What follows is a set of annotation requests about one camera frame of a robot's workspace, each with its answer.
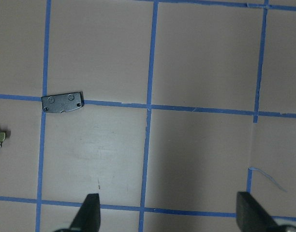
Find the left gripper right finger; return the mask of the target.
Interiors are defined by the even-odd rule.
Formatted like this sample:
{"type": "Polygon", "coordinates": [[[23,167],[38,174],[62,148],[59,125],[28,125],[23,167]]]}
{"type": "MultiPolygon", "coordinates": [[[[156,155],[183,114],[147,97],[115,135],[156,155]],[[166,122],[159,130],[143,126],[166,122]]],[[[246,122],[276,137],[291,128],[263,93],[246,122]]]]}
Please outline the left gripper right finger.
{"type": "Polygon", "coordinates": [[[275,227],[274,219],[249,192],[238,192],[236,222],[241,232],[266,232],[275,227]]]}

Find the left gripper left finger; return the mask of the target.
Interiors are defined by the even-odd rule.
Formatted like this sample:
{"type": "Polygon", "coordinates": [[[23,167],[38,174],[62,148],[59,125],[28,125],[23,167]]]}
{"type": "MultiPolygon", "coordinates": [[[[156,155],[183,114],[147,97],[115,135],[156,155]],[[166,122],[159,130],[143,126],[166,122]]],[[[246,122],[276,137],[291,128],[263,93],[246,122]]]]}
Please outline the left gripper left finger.
{"type": "Polygon", "coordinates": [[[101,209],[99,194],[88,194],[69,226],[69,230],[72,232],[98,232],[100,225],[101,209]]]}

